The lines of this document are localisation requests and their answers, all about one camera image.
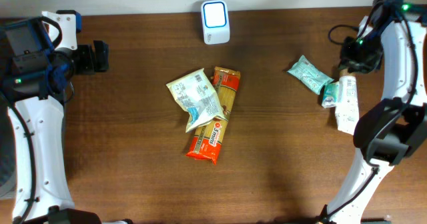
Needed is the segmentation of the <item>small teal tissue pack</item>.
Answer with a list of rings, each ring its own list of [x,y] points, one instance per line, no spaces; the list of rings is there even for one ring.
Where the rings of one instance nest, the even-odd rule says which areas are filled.
[[[339,101],[340,84],[338,82],[329,83],[325,86],[324,95],[322,98],[322,107],[331,108],[335,107]]]

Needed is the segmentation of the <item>teal wet wipes pack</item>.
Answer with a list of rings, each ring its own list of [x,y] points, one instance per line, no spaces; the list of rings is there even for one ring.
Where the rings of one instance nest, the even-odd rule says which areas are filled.
[[[320,94],[323,87],[334,81],[319,71],[304,55],[287,72],[317,95]]]

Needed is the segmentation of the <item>white tube with cork cap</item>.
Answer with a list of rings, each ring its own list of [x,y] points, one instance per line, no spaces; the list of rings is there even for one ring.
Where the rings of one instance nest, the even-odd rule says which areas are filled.
[[[355,74],[341,70],[338,84],[339,103],[335,110],[338,130],[353,135],[360,118]]]

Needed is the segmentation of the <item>white snack bag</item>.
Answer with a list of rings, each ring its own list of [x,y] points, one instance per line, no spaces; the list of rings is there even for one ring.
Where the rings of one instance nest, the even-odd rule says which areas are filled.
[[[217,91],[205,75],[204,68],[171,81],[166,87],[175,102],[189,113],[186,133],[207,125],[214,119],[226,119]]]

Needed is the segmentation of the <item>orange spaghetti package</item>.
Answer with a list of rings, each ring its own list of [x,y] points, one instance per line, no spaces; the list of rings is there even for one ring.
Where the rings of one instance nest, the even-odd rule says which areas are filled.
[[[215,88],[225,115],[224,120],[215,118],[211,123],[195,130],[187,157],[196,160],[209,160],[214,165],[222,148],[224,135],[228,126],[241,73],[223,67],[215,67],[212,84]]]

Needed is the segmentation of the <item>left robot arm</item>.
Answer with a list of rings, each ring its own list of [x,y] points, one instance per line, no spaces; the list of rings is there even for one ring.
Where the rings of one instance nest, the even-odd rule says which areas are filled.
[[[14,223],[99,223],[75,208],[63,158],[65,107],[74,75],[109,68],[103,41],[80,45],[81,15],[43,12],[1,26],[1,98],[13,132],[16,193]]]

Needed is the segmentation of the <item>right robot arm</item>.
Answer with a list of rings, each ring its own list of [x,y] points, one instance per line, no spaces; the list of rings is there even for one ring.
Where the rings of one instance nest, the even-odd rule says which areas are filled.
[[[356,124],[352,166],[317,223],[361,223],[381,181],[425,142],[425,37],[426,6],[373,0],[357,37],[341,44],[339,68],[368,74],[383,67],[384,88],[380,102]]]

